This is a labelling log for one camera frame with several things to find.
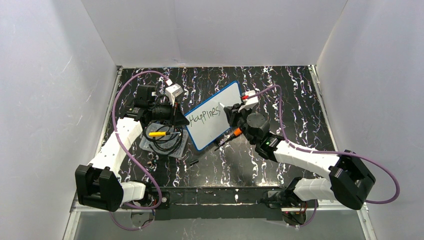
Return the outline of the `blue framed whiteboard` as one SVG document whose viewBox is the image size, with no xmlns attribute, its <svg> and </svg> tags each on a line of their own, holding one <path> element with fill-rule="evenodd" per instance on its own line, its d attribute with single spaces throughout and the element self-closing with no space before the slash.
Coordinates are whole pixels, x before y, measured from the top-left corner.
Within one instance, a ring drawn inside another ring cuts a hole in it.
<svg viewBox="0 0 424 240">
<path fill-rule="evenodd" d="M 237 81 L 231 82 L 185 114 L 189 120 L 186 129 L 197 151 L 203 150 L 230 128 L 219 103 L 226 107 L 241 103 L 241 89 Z"/>
</svg>

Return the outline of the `black marker cap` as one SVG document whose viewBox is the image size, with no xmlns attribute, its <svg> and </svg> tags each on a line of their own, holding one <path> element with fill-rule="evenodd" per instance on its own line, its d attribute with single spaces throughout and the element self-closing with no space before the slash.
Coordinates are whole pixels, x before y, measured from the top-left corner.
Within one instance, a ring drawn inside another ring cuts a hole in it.
<svg viewBox="0 0 424 240">
<path fill-rule="evenodd" d="M 195 160 L 192 160 L 192 161 L 189 163 L 189 165 L 190 165 L 190 166 L 192 166 L 192 165 L 197 164 L 198 162 L 199 162 L 199 160 L 198 160 L 198 159 L 195 159 Z"/>
</svg>

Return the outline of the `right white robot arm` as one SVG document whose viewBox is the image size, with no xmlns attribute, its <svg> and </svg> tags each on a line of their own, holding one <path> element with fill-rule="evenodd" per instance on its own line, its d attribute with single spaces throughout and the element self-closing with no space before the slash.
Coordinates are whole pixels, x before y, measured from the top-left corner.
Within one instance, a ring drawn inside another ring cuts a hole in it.
<svg viewBox="0 0 424 240">
<path fill-rule="evenodd" d="M 346 150 L 335 155 L 306 152 L 291 147 L 283 136 L 270 131 L 270 123 L 261 113 L 236 103 L 224 107 L 228 124 L 240 129 L 254 150 L 265 160 L 290 164 L 319 178 L 294 178 L 282 191 L 270 191 L 262 202 L 269 208 L 296 207 L 313 200 L 338 201 L 352 210 L 360 210 L 376 179 L 359 157 Z"/>
</svg>

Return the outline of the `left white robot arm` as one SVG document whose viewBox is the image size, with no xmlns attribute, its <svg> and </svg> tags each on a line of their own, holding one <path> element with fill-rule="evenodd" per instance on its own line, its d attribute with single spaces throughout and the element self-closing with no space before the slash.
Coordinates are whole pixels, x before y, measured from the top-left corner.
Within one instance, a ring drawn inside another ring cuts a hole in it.
<svg viewBox="0 0 424 240">
<path fill-rule="evenodd" d="M 121 164 L 127 156 L 122 147 L 130 148 L 152 121 L 164 121 L 172 127 L 188 125 L 177 102 L 182 92 L 177 83 L 166 87 L 164 94 L 157 93 L 153 85 L 137 88 L 135 98 L 117 121 L 116 132 L 87 165 L 80 164 L 75 170 L 77 198 L 81 205 L 114 212 L 124 203 L 145 197 L 145 182 L 118 180 Z"/>
</svg>

